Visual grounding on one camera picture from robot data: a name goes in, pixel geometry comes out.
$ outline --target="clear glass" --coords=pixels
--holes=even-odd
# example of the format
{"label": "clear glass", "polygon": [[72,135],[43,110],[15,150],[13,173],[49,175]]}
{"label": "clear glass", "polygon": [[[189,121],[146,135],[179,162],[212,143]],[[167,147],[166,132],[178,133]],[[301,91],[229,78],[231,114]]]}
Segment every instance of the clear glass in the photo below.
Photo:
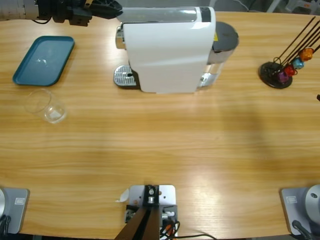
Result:
{"label": "clear glass", "polygon": [[41,88],[33,91],[25,100],[24,108],[51,124],[61,122],[67,116],[67,111],[49,90]]}

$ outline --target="gray metal plate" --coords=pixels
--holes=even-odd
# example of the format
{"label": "gray metal plate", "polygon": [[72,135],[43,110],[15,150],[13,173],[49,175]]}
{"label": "gray metal plate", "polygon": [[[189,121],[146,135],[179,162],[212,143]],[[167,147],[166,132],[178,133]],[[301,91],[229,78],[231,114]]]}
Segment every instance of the gray metal plate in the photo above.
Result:
{"label": "gray metal plate", "polygon": [[281,190],[281,198],[285,207],[285,214],[289,231],[293,235],[301,235],[298,230],[292,226],[292,222],[297,220],[301,225],[311,232],[309,220],[303,213],[303,199],[307,187],[285,188]]}
{"label": "gray metal plate", "polygon": [[116,68],[113,75],[114,83],[119,87],[136,87],[137,83],[129,65]]}
{"label": "gray metal plate", "polygon": [[3,188],[5,194],[5,208],[3,214],[10,216],[8,233],[17,234],[24,221],[29,190],[21,188]]}
{"label": "gray metal plate", "polygon": [[[176,188],[173,185],[159,185],[159,205],[176,205]],[[145,185],[133,185],[129,189],[129,205],[142,206]]]}

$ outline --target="plastic tray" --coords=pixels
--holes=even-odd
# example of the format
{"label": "plastic tray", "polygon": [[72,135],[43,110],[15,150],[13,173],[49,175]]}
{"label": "plastic tray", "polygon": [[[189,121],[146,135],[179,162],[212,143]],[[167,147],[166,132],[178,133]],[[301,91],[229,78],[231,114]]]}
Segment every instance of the plastic tray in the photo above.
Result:
{"label": "plastic tray", "polygon": [[51,86],[55,84],[74,48],[69,36],[41,36],[37,38],[13,75],[19,85]]}

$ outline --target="table surface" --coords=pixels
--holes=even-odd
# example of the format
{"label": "table surface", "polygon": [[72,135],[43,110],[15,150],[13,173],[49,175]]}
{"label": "table surface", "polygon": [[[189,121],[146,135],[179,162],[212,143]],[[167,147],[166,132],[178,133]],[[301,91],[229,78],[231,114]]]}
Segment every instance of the table surface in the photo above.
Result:
{"label": "table surface", "polygon": [[[0,185],[30,190],[21,232],[114,238],[124,226],[131,185],[176,187],[180,235],[217,238],[288,234],[279,190],[320,182],[320,55],[287,89],[259,80],[309,15],[219,12],[240,44],[217,82],[194,94],[119,89],[114,69],[127,64],[115,46],[116,19],[89,27],[0,22]],[[71,36],[75,48],[48,87],[68,116],[49,124],[27,113],[36,87],[12,76],[33,41]]]}

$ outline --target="white coffee machine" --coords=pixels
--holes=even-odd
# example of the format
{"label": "white coffee machine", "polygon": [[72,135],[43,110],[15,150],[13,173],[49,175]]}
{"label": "white coffee machine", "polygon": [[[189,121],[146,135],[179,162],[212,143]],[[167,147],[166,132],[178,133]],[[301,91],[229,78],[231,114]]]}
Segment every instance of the white coffee machine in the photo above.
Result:
{"label": "white coffee machine", "polygon": [[126,49],[129,58],[129,65],[119,66],[114,73],[114,82],[121,88],[195,92],[207,86],[207,80],[214,82],[205,71],[215,64],[214,55],[219,54],[219,60],[222,55],[228,58],[238,45],[235,33],[232,49],[214,50],[217,35],[212,7],[124,8],[118,19],[116,46]]}

